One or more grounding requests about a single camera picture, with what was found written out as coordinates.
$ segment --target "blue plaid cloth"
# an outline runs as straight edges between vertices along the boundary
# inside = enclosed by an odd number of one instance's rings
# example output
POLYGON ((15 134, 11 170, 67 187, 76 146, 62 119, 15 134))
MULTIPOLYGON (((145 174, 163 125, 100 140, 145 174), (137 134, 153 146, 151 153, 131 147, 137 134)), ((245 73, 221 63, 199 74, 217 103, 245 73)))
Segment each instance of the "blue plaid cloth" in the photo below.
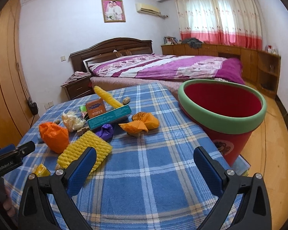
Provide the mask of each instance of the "blue plaid cloth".
MULTIPOLYGON (((132 113, 151 112, 159 119, 160 127, 134 138, 115 126, 112 152, 73 197, 78 209, 93 229, 196 229, 217 197, 210 193, 194 164, 193 151, 203 146, 225 169, 229 168, 228 164, 205 132, 183 113, 177 100, 161 84, 127 87, 111 94, 119 101, 130 97, 132 113)), ((36 150, 23 159, 22 167, 5 176, 16 208, 35 164, 42 163, 54 173, 58 155, 46 144, 38 143, 39 124, 54 121, 69 110, 81 116, 79 106, 97 98, 94 94, 53 106, 23 137, 20 144, 32 140, 36 150)), ((69 135, 71 142, 78 138, 76 133, 69 135)), ((49 195, 49 199, 60 227, 68 229, 53 196, 49 195)), ((236 200, 223 229, 230 226, 238 203, 236 200)))

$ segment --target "purple blanket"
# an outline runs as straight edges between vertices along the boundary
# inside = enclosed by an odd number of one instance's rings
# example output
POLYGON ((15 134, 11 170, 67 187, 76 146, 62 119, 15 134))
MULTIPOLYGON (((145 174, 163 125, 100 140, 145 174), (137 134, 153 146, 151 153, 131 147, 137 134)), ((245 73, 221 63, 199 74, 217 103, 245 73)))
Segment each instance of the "purple blanket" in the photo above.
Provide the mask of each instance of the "purple blanket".
POLYGON ((222 78, 244 84, 242 64, 236 58, 141 54, 89 65, 97 77, 186 81, 222 78))

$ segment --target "teal box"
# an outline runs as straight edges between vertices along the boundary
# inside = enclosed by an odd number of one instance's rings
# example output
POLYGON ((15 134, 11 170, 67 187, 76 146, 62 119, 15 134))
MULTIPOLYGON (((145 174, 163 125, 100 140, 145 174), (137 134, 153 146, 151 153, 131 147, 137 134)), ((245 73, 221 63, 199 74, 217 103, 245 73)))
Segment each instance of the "teal box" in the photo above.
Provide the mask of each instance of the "teal box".
POLYGON ((131 109, 129 105, 124 105, 120 108, 114 109, 112 111, 89 119, 88 126, 90 127, 90 130, 94 130, 98 127, 103 126, 106 123, 115 123, 125 118, 128 118, 130 114, 131 109))

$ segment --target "finger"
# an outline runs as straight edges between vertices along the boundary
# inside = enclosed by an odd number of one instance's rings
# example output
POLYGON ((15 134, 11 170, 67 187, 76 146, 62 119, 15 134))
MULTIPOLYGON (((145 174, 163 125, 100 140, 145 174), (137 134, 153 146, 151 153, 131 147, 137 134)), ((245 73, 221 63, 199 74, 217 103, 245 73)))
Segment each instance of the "finger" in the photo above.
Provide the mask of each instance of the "finger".
POLYGON ((5 186, 5 193, 8 197, 11 195, 11 190, 7 186, 5 186))
POLYGON ((12 207, 12 199, 9 197, 5 200, 5 202, 3 202, 3 208, 8 211, 10 210, 12 207))
POLYGON ((11 209, 7 212, 8 216, 13 217, 16 214, 15 208, 11 207, 11 209))

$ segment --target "nightstand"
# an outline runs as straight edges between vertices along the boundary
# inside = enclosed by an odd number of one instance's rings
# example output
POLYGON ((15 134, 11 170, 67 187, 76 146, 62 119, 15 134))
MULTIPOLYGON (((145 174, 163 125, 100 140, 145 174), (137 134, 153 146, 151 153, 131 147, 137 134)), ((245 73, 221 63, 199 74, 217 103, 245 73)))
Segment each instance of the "nightstand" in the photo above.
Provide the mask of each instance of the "nightstand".
POLYGON ((82 98, 87 95, 94 94, 94 91, 91 87, 89 87, 90 76, 83 77, 82 79, 78 79, 76 81, 72 81, 66 85, 63 85, 68 100, 73 100, 76 98, 82 98))

